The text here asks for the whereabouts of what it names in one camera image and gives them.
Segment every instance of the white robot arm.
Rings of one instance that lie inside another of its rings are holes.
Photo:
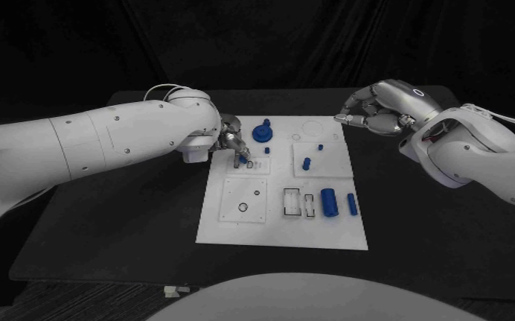
[[[25,198],[72,179],[131,165],[173,150],[185,163],[232,148],[250,159],[240,120],[219,114],[195,89],[168,101],[114,105],[58,118],[0,125],[0,215]]]
[[[358,103],[368,116],[349,115]],[[475,180],[515,204],[515,134],[492,116],[515,122],[472,104],[442,111],[416,86],[388,79],[352,94],[335,121],[384,136],[411,129],[400,152],[429,175],[450,188]]]

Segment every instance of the blue object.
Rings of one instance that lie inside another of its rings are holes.
[[[257,142],[269,142],[271,140],[273,131],[270,128],[270,120],[266,118],[263,125],[256,126],[253,130],[253,137]]]
[[[358,215],[357,201],[354,200],[354,194],[352,193],[349,193],[346,195],[346,199],[349,200],[351,215]]]
[[[309,170],[309,165],[312,164],[312,159],[309,159],[307,157],[303,159],[303,170],[307,171]]]
[[[322,193],[322,207],[325,210],[325,216],[336,217],[339,213],[338,213],[335,190],[332,188],[326,188],[322,190],[320,193]]]

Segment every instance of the white board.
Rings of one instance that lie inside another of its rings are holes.
[[[244,164],[235,169],[234,150],[214,153],[196,242],[368,250],[342,125],[333,121],[332,116],[238,118],[241,138],[250,147],[253,159],[261,164],[256,171]],[[274,137],[267,143],[260,143],[253,139],[253,129],[263,124],[266,118],[270,119]],[[310,152],[319,144],[325,145],[325,149]],[[266,154],[266,147],[270,148],[270,154]],[[307,152],[312,153],[312,167],[305,171],[302,164]],[[234,191],[240,192],[231,193],[228,197],[227,180],[235,179],[241,187]],[[257,189],[257,183],[263,181],[266,195],[261,195],[261,190]],[[300,216],[284,215],[284,188],[300,190]],[[336,217],[326,217],[323,213],[320,190],[325,188],[335,190],[339,210]],[[253,194],[254,191],[260,191],[258,196]],[[358,216],[349,213],[348,193],[354,193]],[[307,215],[306,194],[313,195],[315,217]],[[256,214],[248,213],[250,203],[257,203],[253,209]]]

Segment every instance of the blue cylinder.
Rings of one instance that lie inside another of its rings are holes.
[[[325,210],[326,217],[338,216],[338,204],[336,204],[336,195],[335,190],[332,188],[326,188],[322,190],[322,207]]]
[[[303,170],[307,171],[309,170],[309,165],[312,164],[312,159],[309,159],[309,157],[306,157],[303,159]]]
[[[346,199],[349,200],[351,215],[358,215],[357,201],[354,200],[354,194],[352,193],[349,193],[346,195]]]
[[[269,142],[271,140],[273,131],[270,128],[270,120],[266,118],[263,125],[256,126],[253,130],[253,138],[257,142]]]

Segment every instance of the black table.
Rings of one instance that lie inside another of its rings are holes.
[[[443,86],[421,89],[445,109],[459,105]],[[206,93],[234,115],[335,115],[354,91]],[[120,92],[110,104],[143,95]],[[475,182],[440,185],[400,154],[401,139],[345,127],[370,251],[196,244],[209,163],[173,152],[59,187],[10,277],[205,287],[258,273],[331,273],[434,297],[515,299],[515,207]]]

